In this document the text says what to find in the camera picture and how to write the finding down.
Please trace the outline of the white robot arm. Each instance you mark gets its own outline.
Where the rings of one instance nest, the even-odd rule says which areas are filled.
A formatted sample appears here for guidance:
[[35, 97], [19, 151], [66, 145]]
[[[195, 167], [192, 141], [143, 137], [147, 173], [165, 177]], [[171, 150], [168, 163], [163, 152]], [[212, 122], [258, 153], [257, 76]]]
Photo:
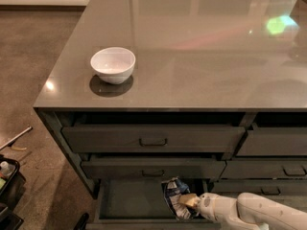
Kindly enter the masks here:
[[307, 230], [307, 213], [252, 193], [188, 194], [178, 203], [229, 230]]

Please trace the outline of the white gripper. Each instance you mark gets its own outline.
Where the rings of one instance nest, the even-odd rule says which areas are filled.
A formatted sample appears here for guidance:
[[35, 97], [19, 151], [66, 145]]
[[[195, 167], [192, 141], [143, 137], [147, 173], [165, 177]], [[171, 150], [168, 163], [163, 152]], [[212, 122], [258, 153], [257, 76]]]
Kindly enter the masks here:
[[179, 203], [190, 208], [198, 209], [205, 219], [219, 223], [224, 230], [244, 230], [237, 212], [237, 200], [233, 197], [204, 193], [181, 195]]

